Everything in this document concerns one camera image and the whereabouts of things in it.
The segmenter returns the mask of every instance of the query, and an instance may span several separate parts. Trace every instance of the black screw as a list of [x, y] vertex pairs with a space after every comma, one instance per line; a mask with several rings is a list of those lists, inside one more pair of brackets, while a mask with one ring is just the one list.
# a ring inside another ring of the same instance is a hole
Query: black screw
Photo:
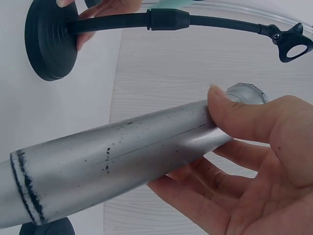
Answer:
[[282, 35], [281, 35], [280, 33], [276, 33], [276, 34], [273, 35], [273, 39], [274, 39], [274, 40], [278, 40], [278, 39], [280, 39], [281, 37], [282, 37]]

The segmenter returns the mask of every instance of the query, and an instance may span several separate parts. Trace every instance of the teal object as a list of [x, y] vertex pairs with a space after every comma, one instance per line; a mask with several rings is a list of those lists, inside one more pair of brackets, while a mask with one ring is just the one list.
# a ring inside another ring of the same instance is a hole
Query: teal object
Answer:
[[150, 7], [152, 8], [173, 8], [178, 9], [185, 6], [192, 5], [195, 1], [193, 0], [160, 0], [158, 3]]

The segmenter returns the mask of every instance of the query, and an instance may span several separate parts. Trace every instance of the hand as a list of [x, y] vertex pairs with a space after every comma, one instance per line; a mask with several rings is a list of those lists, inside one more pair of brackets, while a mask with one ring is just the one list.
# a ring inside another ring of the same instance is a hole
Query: hand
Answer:
[[237, 139], [214, 151], [258, 172], [227, 175], [205, 158], [148, 186], [211, 235], [313, 234], [313, 106], [285, 96], [265, 105], [231, 102], [211, 87], [214, 122]]
[[[60, 7], [65, 7], [75, 0], [56, 0]], [[88, 19], [99, 16], [119, 15], [134, 13], [140, 9], [142, 0], [102, 0], [102, 2], [80, 15], [80, 19]], [[84, 33], [77, 38], [77, 49], [80, 50], [84, 43], [90, 40], [95, 32]]]

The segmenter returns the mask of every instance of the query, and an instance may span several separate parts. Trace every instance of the white table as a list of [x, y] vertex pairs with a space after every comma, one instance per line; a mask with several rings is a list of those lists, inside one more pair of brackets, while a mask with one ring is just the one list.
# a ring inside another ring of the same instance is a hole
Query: white table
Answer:
[[[289, 8], [287, 4], [284, 1], [285, 11], [305, 8], [299, 1]], [[307, 20], [313, 23], [312, 17]], [[156, 33], [124, 30], [110, 121], [206, 99], [210, 83], [224, 89], [237, 82], [254, 83], [271, 99], [293, 94], [313, 103], [313, 54], [289, 64], [277, 58], [277, 48], [268, 38], [244, 32], [196, 27]], [[213, 154], [208, 158], [229, 174], [255, 176]], [[146, 186], [106, 202], [104, 220], [105, 235], [206, 234]]]

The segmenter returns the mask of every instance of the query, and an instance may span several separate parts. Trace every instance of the round black base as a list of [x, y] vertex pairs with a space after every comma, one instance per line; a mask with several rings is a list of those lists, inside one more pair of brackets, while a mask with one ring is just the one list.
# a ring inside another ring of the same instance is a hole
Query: round black base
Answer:
[[70, 220], [64, 218], [40, 226], [32, 223], [23, 224], [20, 235], [75, 235], [75, 231]]
[[25, 24], [27, 56], [36, 74], [46, 81], [67, 76], [76, 58], [76, 36], [66, 23], [78, 20], [76, 4], [60, 8], [56, 0], [34, 0]]

